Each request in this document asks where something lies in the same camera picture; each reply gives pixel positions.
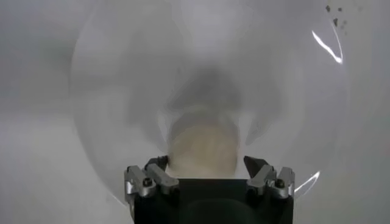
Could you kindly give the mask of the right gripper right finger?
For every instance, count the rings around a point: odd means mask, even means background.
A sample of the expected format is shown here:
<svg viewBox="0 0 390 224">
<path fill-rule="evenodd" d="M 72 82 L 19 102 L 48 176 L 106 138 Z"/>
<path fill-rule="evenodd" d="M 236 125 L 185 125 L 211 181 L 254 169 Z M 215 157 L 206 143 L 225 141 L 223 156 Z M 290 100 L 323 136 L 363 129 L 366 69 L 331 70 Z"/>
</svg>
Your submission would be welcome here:
<svg viewBox="0 0 390 224">
<path fill-rule="evenodd" d="M 275 199 L 294 197 L 295 173 L 292 168 L 282 167 L 278 172 L 264 159 L 244 157 L 244 164 L 250 178 L 246 184 L 256 196 L 270 194 Z"/>
</svg>

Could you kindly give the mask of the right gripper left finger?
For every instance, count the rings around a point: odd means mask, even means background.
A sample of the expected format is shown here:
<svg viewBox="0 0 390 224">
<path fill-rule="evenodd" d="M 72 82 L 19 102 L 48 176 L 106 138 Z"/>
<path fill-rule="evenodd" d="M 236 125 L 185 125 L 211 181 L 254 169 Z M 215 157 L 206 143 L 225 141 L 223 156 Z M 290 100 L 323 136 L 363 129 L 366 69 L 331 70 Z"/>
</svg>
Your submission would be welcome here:
<svg viewBox="0 0 390 224">
<path fill-rule="evenodd" d="M 165 195 L 176 191 L 179 188 L 179 180 L 165 172 L 168 162 L 168 156 L 158 156 L 151 158 L 143 169 L 139 166 L 129 166 L 124 171 L 125 201 L 130 203 L 136 196 L 149 198 L 158 190 Z"/>
</svg>

